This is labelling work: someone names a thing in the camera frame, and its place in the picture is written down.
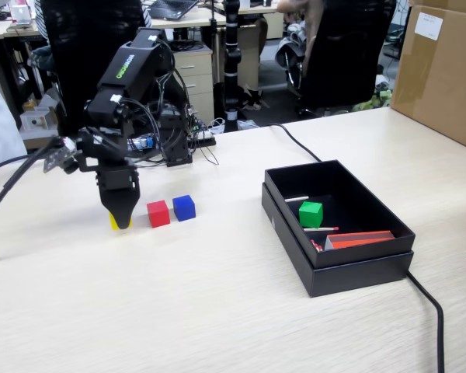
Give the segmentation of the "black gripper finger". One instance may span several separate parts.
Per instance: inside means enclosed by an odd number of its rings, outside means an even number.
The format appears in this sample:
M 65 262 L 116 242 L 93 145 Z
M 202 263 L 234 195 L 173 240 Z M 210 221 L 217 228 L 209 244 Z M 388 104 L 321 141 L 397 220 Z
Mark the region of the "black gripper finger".
M 138 188 L 100 190 L 102 205 L 111 213 L 119 229 L 126 229 L 130 226 L 133 210 L 140 195 Z

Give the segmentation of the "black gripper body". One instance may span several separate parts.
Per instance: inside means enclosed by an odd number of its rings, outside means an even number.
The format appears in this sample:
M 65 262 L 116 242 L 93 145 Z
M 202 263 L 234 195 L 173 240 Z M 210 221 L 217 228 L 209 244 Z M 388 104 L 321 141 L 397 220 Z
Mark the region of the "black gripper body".
M 136 190 L 139 175 L 135 166 L 102 167 L 96 171 L 100 191 Z

